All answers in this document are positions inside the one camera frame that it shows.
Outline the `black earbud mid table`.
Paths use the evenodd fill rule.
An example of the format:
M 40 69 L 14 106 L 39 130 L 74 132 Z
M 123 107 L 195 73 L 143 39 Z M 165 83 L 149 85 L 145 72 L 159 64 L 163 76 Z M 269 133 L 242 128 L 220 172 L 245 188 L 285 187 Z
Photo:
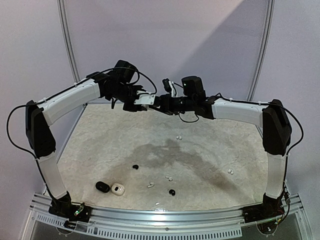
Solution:
M 137 164 L 135 164 L 135 165 L 132 166 L 132 168 L 133 168 L 134 170 L 138 170 L 138 169 L 139 169 L 139 166 L 138 166 Z

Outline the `white stem earbud right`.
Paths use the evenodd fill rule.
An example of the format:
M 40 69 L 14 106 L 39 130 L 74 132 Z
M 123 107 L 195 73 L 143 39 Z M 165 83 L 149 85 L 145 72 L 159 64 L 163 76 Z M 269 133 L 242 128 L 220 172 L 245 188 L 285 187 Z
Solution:
M 165 176 L 166 179 L 168 179 L 170 182 L 173 180 L 171 176 Z

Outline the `aluminium front rail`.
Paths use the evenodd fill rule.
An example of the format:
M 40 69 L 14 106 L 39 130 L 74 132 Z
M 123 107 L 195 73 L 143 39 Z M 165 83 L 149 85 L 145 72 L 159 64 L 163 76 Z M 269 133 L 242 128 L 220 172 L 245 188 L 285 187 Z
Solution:
M 300 198 L 292 195 L 289 214 L 272 229 L 271 219 L 245 222 L 240 207 L 199 211 L 147 211 L 95 206 L 89 221 L 66 227 L 49 213 L 50 198 L 36 193 L 30 203 L 25 240 L 310 240 Z

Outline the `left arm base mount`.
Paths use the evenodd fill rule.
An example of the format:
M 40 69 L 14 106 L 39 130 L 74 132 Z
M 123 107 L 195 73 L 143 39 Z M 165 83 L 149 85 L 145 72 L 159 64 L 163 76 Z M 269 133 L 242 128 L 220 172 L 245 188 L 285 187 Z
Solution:
M 51 201 L 48 212 L 52 215 L 66 218 L 70 222 L 88 223 L 93 208 L 85 203 L 74 204 L 70 200 L 54 199 Z

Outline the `white stem earbud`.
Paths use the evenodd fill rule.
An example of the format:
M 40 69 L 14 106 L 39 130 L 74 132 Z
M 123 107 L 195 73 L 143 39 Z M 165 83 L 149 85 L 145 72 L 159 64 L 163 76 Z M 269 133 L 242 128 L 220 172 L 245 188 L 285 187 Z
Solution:
M 147 188 L 152 188 L 154 186 L 154 183 L 153 182 L 150 182 L 149 185 L 147 186 Z
M 173 180 L 171 176 L 165 176 L 166 179 L 168 179 L 170 182 Z

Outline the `black earbud near rail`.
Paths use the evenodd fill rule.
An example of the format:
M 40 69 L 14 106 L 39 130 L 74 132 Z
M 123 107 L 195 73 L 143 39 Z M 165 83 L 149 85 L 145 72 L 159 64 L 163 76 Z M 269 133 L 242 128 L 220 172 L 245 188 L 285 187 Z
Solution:
M 176 192 L 175 192 L 175 190 L 173 190 L 173 189 L 170 189 L 168 193 L 169 193 L 170 195 L 172 195 L 172 196 L 175 196 L 175 195 L 176 195 Z

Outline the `white stem earbud left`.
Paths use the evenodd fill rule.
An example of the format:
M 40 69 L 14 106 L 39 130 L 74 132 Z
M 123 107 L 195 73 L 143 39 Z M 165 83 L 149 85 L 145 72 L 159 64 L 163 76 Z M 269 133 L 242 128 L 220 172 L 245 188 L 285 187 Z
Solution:
M 152 188 L 154 186 L 154 183 L 153 182 L 150 182 L 149 185 L 147 186 L 147 188 Z

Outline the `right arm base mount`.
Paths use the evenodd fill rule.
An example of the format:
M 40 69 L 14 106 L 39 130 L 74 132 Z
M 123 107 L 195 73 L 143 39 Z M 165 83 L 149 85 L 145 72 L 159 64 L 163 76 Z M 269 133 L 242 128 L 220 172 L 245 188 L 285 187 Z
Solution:
M 264 195 L 262 203 L 245 206 L 240 210 L 245 223 L 258 222 L 285 213 L 281 196 L 275 199 Z

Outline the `black oval charging case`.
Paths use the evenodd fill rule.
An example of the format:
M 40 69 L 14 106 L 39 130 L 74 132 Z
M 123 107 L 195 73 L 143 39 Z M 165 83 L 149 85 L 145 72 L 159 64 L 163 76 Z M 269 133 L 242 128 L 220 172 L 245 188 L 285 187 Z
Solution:
M 110 191 L 110 186 L 107 183 L 102 181 L 98 181 L 95 184 L 95 188 L 102 193 L 108 193 Z

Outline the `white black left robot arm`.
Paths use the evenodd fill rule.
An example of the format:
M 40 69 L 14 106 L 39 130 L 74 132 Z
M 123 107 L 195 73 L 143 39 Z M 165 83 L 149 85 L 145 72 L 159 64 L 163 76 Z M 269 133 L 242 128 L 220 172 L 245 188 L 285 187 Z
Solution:
M 137 69 L 113 67 L 93 72 L 74 85 L 45 97 L 40 101 L 28 101 L 25 108 L 25 132 L 30 154 L 36 164 L 55 209 L 63 216 L 74 213 L 74 205 L 63 183 L 57 165 L 56 139 L 51 126 L 69 112 L 99 98 L 109 101 L 135 101 L 141 86 L 131 81 L 133 75 L 142 76 Z

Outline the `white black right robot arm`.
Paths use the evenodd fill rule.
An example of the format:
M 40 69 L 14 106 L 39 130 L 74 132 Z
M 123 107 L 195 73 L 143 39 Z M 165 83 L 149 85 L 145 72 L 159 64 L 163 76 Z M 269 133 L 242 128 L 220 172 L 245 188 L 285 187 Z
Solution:
M 268 200 L 259 206 L 262 218 L 269 218 L 278 210 L 279 199 L 285 191 L 287 158 L 291 144 L 292 126 L 282 102 L 252 102 L 223 97 L 220 93 L 207 96 L 200 77 L 182 79 L 183 95 L 178 96 L 175 83 L 162 80 L 166 94 L 156 98 L 160 112 L 180 116 L 187 112 L 198 118 L 239 123 L 252 128 L 266 153 L 267 182 L 264 196 Z

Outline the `beige open charging case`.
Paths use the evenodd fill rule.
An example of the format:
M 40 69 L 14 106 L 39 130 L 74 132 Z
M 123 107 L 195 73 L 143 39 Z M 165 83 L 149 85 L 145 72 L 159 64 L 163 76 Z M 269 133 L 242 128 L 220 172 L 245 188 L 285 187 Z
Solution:
M 125 193 L 125 187 L 120 183 L 114 183 L 111 187 L 111 191 L 117 196 L 122 196 Z

